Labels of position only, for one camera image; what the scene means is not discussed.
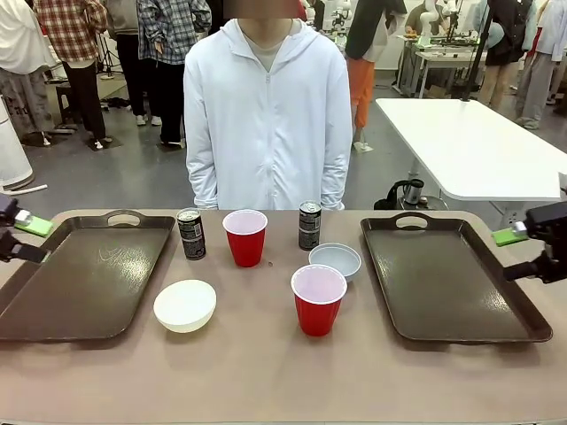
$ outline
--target soda can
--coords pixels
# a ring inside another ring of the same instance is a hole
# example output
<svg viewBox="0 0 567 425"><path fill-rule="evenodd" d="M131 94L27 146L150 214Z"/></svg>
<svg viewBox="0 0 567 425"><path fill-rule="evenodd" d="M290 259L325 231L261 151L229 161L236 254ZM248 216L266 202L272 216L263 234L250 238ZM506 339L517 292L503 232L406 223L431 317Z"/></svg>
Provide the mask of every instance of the soda can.
<svg viewBox="0 0 567 425"><path fill-rule="evenodd" d="M187 259L205 257L205 232L201 213L195 208L185 208L177 214L177 224Z"/></svg>
<svg viewBox="0 0 567 425"><path fill-rule="evenodd" d="M321 234L321 206L306 201L299 207L299 248L311 251L319 244Z"/></svg>

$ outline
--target white bowl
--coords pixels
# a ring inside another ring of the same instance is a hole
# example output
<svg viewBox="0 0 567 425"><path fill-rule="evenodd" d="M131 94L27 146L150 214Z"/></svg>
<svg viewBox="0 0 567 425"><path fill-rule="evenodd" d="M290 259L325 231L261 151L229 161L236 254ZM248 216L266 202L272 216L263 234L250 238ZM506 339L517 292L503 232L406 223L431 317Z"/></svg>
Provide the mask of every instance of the white bowl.
<svg viewBox="0 0 567 425"><path fill-rule="evenodd" d="M216 292L202 281L180 281L162 290L153 303L159 323L184 334L202 328L216 307Z"/></svg>
<svg viewBox="0 0 567 425"><path fill-rule="evenodd" d="M323 264L337 269L350 282L361 268L361 256L350 246L324 243L309 252L309 264Z"/></svg>

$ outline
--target red plaid shirt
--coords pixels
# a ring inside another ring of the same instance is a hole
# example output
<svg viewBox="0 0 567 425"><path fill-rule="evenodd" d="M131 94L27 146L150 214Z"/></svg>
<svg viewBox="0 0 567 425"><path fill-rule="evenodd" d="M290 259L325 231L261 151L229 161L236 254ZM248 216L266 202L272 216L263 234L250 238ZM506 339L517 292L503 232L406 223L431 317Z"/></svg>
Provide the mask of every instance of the red plaid shirt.
<svg viewBox="0 0 567 425"><path fill-rule="evenodd" d="M35 0L34 8L61 60L97 57L95 33L104 32L108 26L106 8L100 0Z"/></svg>

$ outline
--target red cup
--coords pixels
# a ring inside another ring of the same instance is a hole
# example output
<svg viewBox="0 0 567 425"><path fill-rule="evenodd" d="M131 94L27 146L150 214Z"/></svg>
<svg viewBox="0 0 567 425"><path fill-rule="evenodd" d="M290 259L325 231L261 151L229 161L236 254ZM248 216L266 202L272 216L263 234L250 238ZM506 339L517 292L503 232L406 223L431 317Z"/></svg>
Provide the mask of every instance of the red cup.
<svg viewBox="0 0 567 425"><path fill-rule="evenodd" d="M325 336L333 327L346 294L346 279L335 268L313 264L291 277L299 325L310 336Z"/></svg>
<svg viewBox="0 0 567 425"><path fill-rule="evenodd" d="M254 267L262 258L268 218L259 211L231 212L222 221L237 266Z"/></svg>

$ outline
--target plaid shirt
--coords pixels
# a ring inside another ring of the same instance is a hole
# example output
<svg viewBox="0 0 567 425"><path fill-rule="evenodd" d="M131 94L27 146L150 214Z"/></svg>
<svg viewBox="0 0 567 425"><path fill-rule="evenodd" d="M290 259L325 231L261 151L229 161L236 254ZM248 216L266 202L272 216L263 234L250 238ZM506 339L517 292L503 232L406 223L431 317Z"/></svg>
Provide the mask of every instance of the plaid shirt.
<svg viewBox="0 0 567 425"><path fill-rule="evenodd" d="M108 24L100 0L35 0L34 9L61 60L78 62L98 56L95 33L104 32Z"/></svg>
<svg viewBox="0 0 567 425"><path fill-rule="evenodd" d="M170 65L181 65L198 41L197 32L211 27L211 10L206 0L137 0L139 57ZM163 55L155 48L161 43Z"/></svg>

